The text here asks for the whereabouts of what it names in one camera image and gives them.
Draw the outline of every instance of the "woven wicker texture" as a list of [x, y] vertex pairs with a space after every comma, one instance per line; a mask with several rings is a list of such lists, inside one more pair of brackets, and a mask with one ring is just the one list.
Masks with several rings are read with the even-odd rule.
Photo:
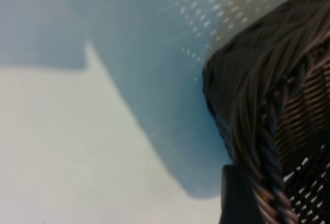
[[267, 223], [329, 219], [329, 37], [330, 0], [289, 0], [204, 69], [210, 113]]

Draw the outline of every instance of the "dark plastic part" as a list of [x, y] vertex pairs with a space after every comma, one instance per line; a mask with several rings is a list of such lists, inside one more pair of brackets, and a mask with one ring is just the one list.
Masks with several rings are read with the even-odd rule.
[[222, 216], [220, 224], [264, 224], [248, 177], [238, 166], [222, 169]]

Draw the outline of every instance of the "perforated pattern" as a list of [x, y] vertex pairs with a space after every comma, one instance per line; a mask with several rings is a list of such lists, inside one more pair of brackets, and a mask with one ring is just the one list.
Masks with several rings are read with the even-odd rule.
[[162, 19], [173, 23], [172, 12], [180, 14], [183, 22], [175, 21], [173, 31], [177, 36], [188, 35], [181, 52], [191, 60], [189, 67], [200, 65], [219, 46], [228, 42], [239, 31], [257, 18], [268, 13], [285, 0], [166, 0]]

